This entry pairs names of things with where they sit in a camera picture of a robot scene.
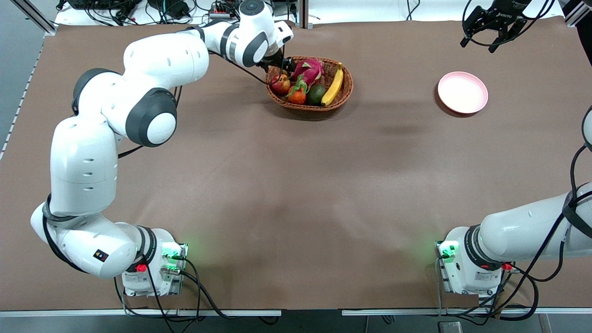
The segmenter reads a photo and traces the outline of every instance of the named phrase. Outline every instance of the pink plate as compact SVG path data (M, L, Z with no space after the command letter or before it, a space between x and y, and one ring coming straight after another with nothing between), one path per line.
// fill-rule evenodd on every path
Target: pink plate
M487 104L487 88L479 78L465 72L444 75L438 83L438 95L447 107L459 113L475 113Z

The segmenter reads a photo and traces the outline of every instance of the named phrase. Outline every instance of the banana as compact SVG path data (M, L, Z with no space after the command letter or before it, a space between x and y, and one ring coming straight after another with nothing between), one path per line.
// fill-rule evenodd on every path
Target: banana
M337 93L339 92L339 89L341 89L341 84L343 83L343 66L341 63L337 64L337 66L338 68L337 72L335 73L335 77L333 78L333 82L321 99L321 105L324 107L333 102L337 96Z

